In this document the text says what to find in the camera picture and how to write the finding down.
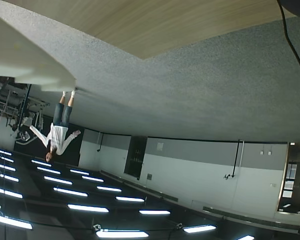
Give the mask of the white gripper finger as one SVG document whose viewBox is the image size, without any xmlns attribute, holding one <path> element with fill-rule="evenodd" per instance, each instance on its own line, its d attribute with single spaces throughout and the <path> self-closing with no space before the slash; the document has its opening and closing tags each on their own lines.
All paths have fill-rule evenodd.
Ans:
<svg viewBox="0 0 300 240">
<path fill-rule="evenodd" d="M 0 76 L 40 86 L 46 92 L 70 92 L 75 77 L 55 58 L 0 18 Z"/>
</svg>

